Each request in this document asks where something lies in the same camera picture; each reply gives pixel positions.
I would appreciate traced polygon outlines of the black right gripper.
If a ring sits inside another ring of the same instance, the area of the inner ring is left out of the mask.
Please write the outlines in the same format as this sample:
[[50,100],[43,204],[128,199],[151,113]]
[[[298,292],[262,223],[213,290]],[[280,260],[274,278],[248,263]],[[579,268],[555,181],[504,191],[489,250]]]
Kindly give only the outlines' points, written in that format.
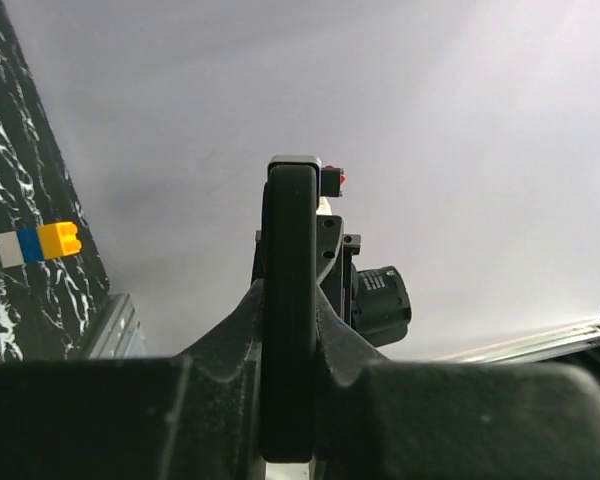
[[313,267],[307,255],[293,248],[305,244],[308,233],[295,239],[282,232],[278,241],[269,241],[279,226],[291,220],[275,220],[264,214],[256,232],[249,301],[254,320],[262,330],[317,330],[324,322],[351,322],[355,268],[352,257],[359,253],[360,238],[346,235],[337,215],[316,215],[309,229],[315,244]]

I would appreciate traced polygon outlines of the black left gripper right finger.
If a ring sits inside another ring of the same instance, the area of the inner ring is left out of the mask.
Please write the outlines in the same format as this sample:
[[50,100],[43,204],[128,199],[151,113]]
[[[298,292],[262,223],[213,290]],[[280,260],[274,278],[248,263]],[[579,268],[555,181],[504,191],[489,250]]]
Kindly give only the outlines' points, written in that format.
[[562,364],[392,361],[316,297],[329,479],[600,479],[600,385]]

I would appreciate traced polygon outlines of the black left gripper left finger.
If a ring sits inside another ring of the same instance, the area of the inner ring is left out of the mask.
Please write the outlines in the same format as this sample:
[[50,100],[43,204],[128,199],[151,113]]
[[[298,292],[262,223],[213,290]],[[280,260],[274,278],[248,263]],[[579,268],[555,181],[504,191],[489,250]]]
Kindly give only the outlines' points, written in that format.
[[185,352],[0,363],[0,479],[261,479],[255,282]]

